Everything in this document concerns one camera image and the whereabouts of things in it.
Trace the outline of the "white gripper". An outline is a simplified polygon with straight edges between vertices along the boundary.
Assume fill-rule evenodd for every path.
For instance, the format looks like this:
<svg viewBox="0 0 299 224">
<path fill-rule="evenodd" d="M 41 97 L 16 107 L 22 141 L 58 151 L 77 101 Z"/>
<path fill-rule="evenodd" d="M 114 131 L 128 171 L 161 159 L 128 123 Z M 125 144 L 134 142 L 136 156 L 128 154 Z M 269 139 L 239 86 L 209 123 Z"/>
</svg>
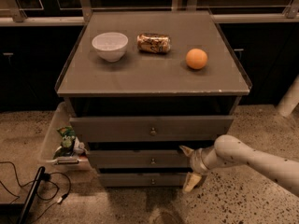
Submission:
<svg viewBox="0 0 299 224">
<path fill-rule="evenodd" d="M 208 168 L 204 165 L 201 148 L 196 150 L 186 146 L 180 146 L 179 148 L 187 157 L 190 157 L 190 166 L 194 171 L 194 173 L 187 173 L 182 188 L 185 193 L 189 193 L 199 184 L 202 179 L 201 175 L 206 175 L 208 173 Z"/>
</svg>

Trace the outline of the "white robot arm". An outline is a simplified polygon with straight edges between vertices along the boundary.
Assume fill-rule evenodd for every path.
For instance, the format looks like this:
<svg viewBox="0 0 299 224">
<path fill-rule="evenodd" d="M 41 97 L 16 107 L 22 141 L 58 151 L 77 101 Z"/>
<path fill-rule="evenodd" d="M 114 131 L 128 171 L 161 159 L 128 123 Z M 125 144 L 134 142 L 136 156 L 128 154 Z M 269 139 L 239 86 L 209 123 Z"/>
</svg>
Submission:
<svg viewBox="0 0 299 224">
<path fill-rule="evenodd" d="M 191 192 L 204 175 L 215 168 L 247 165 L 285 190 L 299 196 L 299 162 L 259 151 L 231 135 L 219 136 L 212 147 L 192 149 L 180 146 L 189 158 L 191 172 L 186 175 L 184 192 Z"/>
</svg>

